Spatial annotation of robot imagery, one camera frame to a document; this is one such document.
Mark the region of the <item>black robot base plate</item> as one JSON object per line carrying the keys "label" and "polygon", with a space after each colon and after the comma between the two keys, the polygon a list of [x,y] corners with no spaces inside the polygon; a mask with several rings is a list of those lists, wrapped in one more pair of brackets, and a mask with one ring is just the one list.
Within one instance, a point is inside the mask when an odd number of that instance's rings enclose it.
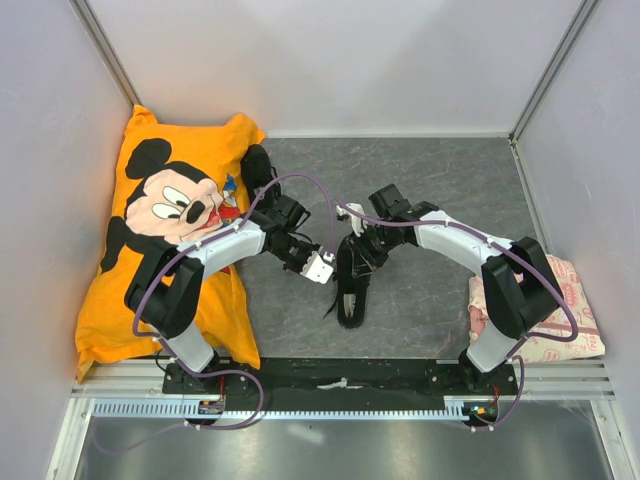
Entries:
{"label": "black robot base plate", "polygon": [[169,364],[164,394],[223,393],[248,397],[259,382],[268,395],[348,391],[398,392],[423,396],[500,396],[517,393],[516,372],[503,364],[478,373],[456,360],[367,358],[267,358],[259,369],[229,359],[212,368],[219,378],[197,378]]}

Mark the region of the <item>black canvas sneaker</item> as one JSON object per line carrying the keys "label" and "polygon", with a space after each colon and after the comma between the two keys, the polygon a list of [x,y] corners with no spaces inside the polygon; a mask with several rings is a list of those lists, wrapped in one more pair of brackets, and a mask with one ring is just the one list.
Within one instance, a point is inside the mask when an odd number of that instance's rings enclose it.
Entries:
{"label": "black canvas sneaker", "polygon": [[338,323],[346,329],[359,328],[365,319],[367,292],[372,270],[358,248],[355,237],[345,237],[336,258],[337,292],[332,305]]}

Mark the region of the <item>black shoelace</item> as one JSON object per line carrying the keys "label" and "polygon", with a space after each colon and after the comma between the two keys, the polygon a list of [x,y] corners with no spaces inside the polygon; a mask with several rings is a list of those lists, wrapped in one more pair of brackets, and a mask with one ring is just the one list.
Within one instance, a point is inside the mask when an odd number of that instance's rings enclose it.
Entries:
{"label": "black shoelace", "polygon": [[344,317],[344,296],[346,290],[346,282],[343,280],[335,279],[334,283],[336,284],[336,292],[334,299],[324,313],[323,317],[326,318],[329,314],[334,313],[339,323],[343,322]]}

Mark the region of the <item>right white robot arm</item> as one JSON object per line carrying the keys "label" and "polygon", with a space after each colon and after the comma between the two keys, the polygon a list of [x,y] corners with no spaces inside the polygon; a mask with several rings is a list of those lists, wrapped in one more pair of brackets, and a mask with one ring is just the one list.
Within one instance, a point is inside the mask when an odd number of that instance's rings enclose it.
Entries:
{"label": "right white robot arm", "polygon": [[369,201],[377,214],[374,219],[356,206],[338,210],[352,222],[338,250],[334,306],[339,324],[349,329],[362,325],[370,277],[394,248],[411,244],[439,253],[482,281],[489,321],[460,354],[454,378],[469,393],[483,392],[534,327],[564,304],[541,245],[531,237],[491,237],[451,219],[434,204],[411,204],[393,184],[370,195]]}

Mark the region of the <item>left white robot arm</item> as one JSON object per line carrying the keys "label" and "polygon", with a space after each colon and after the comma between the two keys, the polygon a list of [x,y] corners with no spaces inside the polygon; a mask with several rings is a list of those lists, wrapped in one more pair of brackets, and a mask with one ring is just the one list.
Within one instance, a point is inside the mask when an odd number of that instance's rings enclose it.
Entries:
{"label": "left white robot arm", "polygon": [[333,273],[332,258],[321,245],[296,238],[294,231],[306,210],[287,196],[264,211],[251,210],[230,225],[178,246],[158,240],[148,245],[126,291],[124,303],[144,322],[185,370],[185,382],[208,393],[219,382],[216,352],[205,340],[195,316],[202,284],[232,264],[270,253],[283,268],[312,282],[325,284]]}

